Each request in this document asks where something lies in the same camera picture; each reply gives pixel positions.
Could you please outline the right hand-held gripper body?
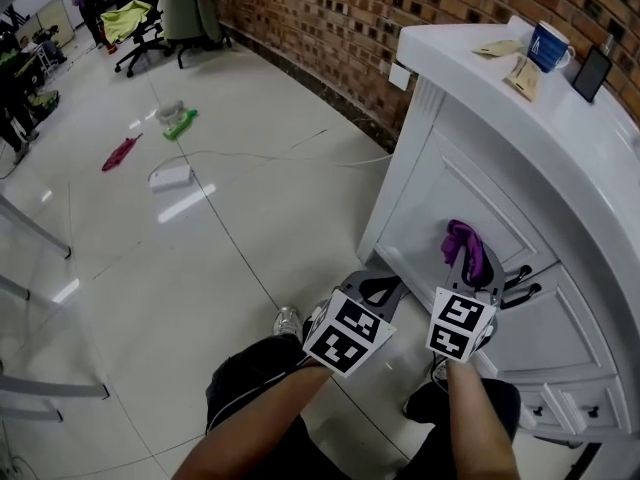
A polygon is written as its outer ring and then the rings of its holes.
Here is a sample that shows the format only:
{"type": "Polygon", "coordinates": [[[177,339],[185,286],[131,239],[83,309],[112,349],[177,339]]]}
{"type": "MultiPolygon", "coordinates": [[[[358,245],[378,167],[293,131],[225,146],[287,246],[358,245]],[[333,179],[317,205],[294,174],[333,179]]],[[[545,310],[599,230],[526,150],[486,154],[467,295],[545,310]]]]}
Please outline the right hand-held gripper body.
{"type": "Polygon", "coordinates": [[[496,313],[494,305],[438,288],[426,348],[447,359],[466,363],[497,329],[496,313]]]}

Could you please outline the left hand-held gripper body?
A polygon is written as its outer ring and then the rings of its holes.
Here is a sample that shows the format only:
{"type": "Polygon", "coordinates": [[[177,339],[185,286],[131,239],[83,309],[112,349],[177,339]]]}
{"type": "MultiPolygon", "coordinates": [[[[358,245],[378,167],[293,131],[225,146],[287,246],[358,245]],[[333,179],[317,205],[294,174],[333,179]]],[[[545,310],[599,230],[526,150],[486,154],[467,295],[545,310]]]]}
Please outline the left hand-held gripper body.
{"type": "Polygon", "coordinates": [[[302,348],[309,357],[347,378],[395,332],[391,324],[335,289],[314,318],[302,348]]]}

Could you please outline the purple cloth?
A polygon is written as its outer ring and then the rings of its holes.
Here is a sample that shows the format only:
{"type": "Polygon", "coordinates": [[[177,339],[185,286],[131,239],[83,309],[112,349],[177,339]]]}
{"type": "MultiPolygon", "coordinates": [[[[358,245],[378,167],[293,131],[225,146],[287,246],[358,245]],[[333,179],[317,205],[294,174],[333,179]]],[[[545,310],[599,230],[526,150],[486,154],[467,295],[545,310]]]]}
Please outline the purple cloth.
{"type": "Polygon", "coordinates": [[[473,284],[479,284],[485,269],[483,242],[471,226],[452,219],[446,226],[446,236],[440,247],[447,265],[454,265],[462,246],[466,247],[465,266],[463,267],[466,280],[473,284]]]}

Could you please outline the white cabinet door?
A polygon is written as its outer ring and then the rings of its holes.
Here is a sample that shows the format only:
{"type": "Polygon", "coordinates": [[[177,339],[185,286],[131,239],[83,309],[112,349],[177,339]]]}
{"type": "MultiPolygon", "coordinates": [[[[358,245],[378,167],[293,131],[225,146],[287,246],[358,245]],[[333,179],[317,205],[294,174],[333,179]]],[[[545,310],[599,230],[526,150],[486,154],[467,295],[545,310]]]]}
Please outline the white cabinet door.
{"type": "Polygon", "coordinates": [[[498,331],[482,351],[503,377],[582,379],[616,371],[603,333],[586,299],[556,264],[516,290],[539,283],[529,301],[496,315],[498,331]]]}
{"type": "Polygon", "coordinates": [[[433,132],[376,244],[376,251],[428,309],[450,271],[441,244],[452,219],[472,227],[510,275],[524,265],[536,274],[556,262],[551,248],[498,184],[433,132]]]}

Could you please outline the white drawer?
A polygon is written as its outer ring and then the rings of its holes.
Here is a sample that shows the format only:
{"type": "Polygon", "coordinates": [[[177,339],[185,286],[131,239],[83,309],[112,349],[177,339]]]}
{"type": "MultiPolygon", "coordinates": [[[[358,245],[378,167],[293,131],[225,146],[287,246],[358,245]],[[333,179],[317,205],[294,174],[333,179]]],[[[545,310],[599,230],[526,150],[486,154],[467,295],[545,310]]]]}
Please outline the white drawer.
{"type": "Polygon", "coordinates": [[[518,387],[521,398],[520,426],[531,432],[574,435],[573,426],[547,384],[524,384],[518,387]],[[537,417],[532,410],[543,407],[537,417]]]}
{"type": "Polygon", "coordinates": [[[619,434],[622,427],[610,389],[607,387],[587,387],[560,390],[559,394],[570,410],[579,433],[619,434]],[[599,407],[599,417],[592,419],[587,412],[599,407]]]}

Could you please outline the white vanity cabinet with sink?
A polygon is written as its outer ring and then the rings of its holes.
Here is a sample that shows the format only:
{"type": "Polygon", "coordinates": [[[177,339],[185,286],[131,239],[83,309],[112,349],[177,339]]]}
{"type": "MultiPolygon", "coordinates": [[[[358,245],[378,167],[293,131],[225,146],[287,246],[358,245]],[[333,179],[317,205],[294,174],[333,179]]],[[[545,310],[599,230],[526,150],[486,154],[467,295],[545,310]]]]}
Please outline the white vanity cabinet with sink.
{"type": "Polygon", "coordinates": [[[505,24],[409,26],[397,60],[481,118],[515,151],[501,172],[523,175],[517,191],[530,222],[569,271],[607,339],[640,433],[640,129],[607,92],[585,102],[561,72],[544,75],[528,101],[506,84],[513,57],[485,60],[496,40],[528,41],[519,17],[505,24]]]}

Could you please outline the person's left white shoe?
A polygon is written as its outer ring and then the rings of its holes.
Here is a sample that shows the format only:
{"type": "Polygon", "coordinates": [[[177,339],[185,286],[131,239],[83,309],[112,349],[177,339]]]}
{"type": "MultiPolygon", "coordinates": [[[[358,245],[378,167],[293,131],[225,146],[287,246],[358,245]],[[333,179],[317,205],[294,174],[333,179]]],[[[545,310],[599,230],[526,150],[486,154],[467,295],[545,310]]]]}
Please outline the person's left white shoe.
{"type": "Polygon", "coordinates": [[[303,323],[295,307],[286,306],[279,309],[273,324],[272,334],[274,336],[291,335],[299,342],[302,341],[303,323]]]}

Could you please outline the black metal pole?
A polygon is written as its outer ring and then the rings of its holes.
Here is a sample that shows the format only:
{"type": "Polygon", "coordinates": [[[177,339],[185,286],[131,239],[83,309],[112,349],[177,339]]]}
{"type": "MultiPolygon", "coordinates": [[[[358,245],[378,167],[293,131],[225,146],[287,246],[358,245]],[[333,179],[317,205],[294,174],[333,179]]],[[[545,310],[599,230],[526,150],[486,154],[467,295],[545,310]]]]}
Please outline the black metal pole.
{"type": "Polygon", "coordinates": [[[593,462],[601,446],[601,443],[587,443],[578,460],[571,466],[565,480],[581,480],[583,474],[593,462]]]}

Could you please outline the black phone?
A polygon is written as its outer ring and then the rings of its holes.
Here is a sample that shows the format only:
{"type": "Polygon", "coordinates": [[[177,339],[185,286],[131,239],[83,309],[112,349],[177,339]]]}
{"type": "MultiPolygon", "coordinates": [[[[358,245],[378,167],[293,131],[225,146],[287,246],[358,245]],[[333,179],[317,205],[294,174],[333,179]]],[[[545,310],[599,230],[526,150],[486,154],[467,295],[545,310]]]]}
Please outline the black phone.
{"type": "Polygon", "coordinates": [[[593,102],[611,70],[609,55],[614,43],[614,35],[609,34],[603,44],[593,45],[572,82],[573,89],[588,103],[593,102]]]}

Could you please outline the green spray bottle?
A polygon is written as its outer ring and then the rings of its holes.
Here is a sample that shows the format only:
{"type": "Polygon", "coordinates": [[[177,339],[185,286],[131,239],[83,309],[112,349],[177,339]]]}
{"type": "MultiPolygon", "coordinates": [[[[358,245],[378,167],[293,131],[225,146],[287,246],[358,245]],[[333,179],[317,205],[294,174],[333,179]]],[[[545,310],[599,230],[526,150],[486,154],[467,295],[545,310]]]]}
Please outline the green spray bottle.
{"type": "Polygon", "coordinates": [[[192,121],[199,115],[196,109],[189,109],[183,112],[177,122],[163,131],[163,136],[169,141],[176,141],[192,124],[192,121]]]}

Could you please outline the black garment rack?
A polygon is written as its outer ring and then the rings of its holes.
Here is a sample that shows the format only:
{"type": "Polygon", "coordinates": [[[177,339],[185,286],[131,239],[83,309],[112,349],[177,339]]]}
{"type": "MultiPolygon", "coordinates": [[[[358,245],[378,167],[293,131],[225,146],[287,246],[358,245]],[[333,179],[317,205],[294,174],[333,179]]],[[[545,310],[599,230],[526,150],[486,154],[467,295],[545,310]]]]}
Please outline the black garment rack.
{"type": "Polygon", "coordinates": [[[177,63],[180,69],[184,68],[182,57],[187,50],[200,49],[204,51],[215,51],[223,46],[232,47],[232,42],[225,28],[222,28],[222,39],[214,41],[203,35],[196,38],[170,40],[169,44],[176,49],[177,63]]]}

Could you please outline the black office chair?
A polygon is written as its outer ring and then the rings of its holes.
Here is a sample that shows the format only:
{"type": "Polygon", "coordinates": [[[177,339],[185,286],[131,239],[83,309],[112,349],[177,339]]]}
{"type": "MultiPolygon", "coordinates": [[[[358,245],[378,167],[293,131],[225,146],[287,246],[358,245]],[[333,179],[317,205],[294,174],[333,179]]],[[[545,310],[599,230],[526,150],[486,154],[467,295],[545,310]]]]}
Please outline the black office chair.
{"type": "Polygon", "coordinates": [[[170,57],[174,53],[175,48],[164,39],[161,15],[162,12],[156,7],[153,7],[145,15],[145,21],[140,23],[132,33],[135,47],[116,62],[115,73],[119,73],[122,70],[123,63],[129,60],[126,77],[132,78],[134,76],[133,68],[143,55],[151,51],[160,51],[165,57],[170,57]]]}

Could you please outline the green black bag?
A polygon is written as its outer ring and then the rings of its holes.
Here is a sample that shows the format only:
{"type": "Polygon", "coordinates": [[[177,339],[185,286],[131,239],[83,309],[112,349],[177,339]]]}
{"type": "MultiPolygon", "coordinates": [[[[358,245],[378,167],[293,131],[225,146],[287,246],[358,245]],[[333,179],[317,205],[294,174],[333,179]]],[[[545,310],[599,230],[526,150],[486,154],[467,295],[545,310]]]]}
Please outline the green black bag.
{"type": "Polygon", "coordinates": [[[30,111],[37,121],[45,120],[58,106],[60,93],[57,90],[42,92],[28,98],[30,111]]]}

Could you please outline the white wall socket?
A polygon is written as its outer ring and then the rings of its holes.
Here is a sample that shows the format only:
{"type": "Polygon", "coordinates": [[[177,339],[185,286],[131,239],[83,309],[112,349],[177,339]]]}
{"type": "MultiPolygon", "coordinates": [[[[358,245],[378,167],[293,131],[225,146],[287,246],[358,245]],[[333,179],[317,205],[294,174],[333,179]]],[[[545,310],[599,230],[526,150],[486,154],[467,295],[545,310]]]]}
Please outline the white wall socket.
{"type": "Polygon", "coordinates": [[[393,63],[389,71],[389,82],[401,91],[406,91],[409,86],[412,72],[404,66],[393,63]]]}

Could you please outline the white frame table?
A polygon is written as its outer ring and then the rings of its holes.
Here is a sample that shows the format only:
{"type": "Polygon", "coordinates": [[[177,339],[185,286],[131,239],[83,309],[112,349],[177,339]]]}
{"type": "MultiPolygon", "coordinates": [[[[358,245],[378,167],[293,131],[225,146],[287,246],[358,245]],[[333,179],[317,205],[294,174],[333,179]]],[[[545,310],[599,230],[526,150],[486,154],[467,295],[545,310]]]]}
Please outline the white frame table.
{"type": "MultiPolygon", "coordinates": [[[[53,234],[42,228],[29,216],[19,210],[4,195],[0,194],[0,216],[8,220],[12,225],[21,228],[23,231],[40,238],[49,244],[65,260],[72,256],[71,246],[62,242],[53,234]]],[[[0,275],[0,290],[11,294],[25,302],[35,299],[35,293],[14,282],[13,280],[0,275]]],[[[51,382],[41,382],[36,380],[23,379],[8,376],[4,373],[4,364],[0,360],[0,392],[8,392],[17,395],[27,395],[45,399],[89,399],[96,398],[105,400],[110,397],[107,386],[102,383],[94,384],[61,384],[51,382]]],[[[24,421],[56,422],[64,421],[61,412],[56,409],[28,410],[0,405],[0,419],[15,419],[24,421]]]]}

